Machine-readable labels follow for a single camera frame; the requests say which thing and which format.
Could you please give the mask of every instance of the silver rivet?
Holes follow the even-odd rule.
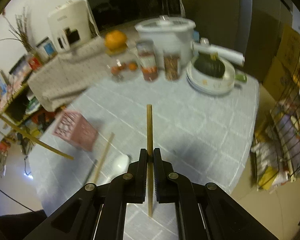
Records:
[[[122,175],[123,179],[131,179],[133,176],[131,173],[125,173]]]
[[[85,189],[86,191],[92,191],[92,190],[94,189],[94,185],[91,184],[91,183],[89,183],[89,184],[87,184],[87,185],[84,187],[84,189]]]
[[[214,184],[213,182],[209,182],[207,184],[207,188],[210,189],[210,190],[215,190],[217,188],[217,185]]]
[[[169,176],[170,179],[177,179],[179,177],[179,175],[175,172],[169,173],[168,176]]]

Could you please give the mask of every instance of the wooden stick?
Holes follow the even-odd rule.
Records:
[[[152,105],[147,105],[147,152],[153,155]],[[148,216],[152,217],[153,207],[153,162],[147,165],[148,180]]]
[[[56,154],[59,154],[59,155],[65,157],[65,158],[68,158],[70,160],[74,159],[72,156],[70,156],[68,154],[65,154],[63,152],[60,152],[59,150],[51,147],[50,145],[47,145],[44,142],[40,141],[38,138],[36,138],[36,137],[28,134],[26,131],[21,130],[19,127],[17,127],[15,124],[13,124],[12,122],[10,122],[7,118],[3,117],[1,114],[0,114],[0,118],[2,120],[4,120],[8,125],[10,125],[14,130],[16,130],[17,132],[21,133],[22,136],[29,138],[31,141],[33,141],[33,142],[41,145],[42,147],[44,147],[44,148],[46,148],[46,149],[48,149],[48,150],[50,150],[50,151],[52,151],[52,152],[54,152]]]
[[[105,150],[103,151],[103,154],[101,155],[101,159],[98,161],[98,165],[97,165],[97,167],[96,167],[96,174],[95,174],[95,177],[94,177],[94,184],[97,184],[97,180],[98,180],[98,178],[99,178],[99,174],[100,174],[102,165],[103,165],[103,163],[104,163],[104,161],[105,161],[105,159],[106,159],[106,155],[107,155],[107,153],[108,153],[108,151],[109,151],[109,148],[110,148],[110,145],[111,145],[111,142],[112,142],[113,137],[114,137],[114,133],[112,132],[112,133],[110,134],[110,137],[109,137],[108,142],[107,142],[107,144],[106,144],[106,148],[105,148]]]

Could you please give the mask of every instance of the beige floor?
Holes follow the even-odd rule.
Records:
[[[273,99],[260,87],[260,104],[257,123],[273,105]],[[251,182],[250,158],[231,196],[278,239],[290,240],[299,230],[300,182],[287,183],[274,193],[256,191]],[[0,176],[0,188],[28,207],[38,210],[41,203],[37,197],[34,182],[24,175],[24,160],[19,146],[9,151],[6,176]],[[27,210],[0,193],[0,215],[22,213]]]

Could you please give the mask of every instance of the green squash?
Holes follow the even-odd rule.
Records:
[[[205,75],[215,78],[222,78],[226,71],[226,67],[218,58],[217,53],[211,55],[200,53],[194,62],[194,68]]]

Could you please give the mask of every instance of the pink plastic container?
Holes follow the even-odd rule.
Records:
[[[76,111],[65,110],[53,132],[75,147],[91,152],[98,131]]]

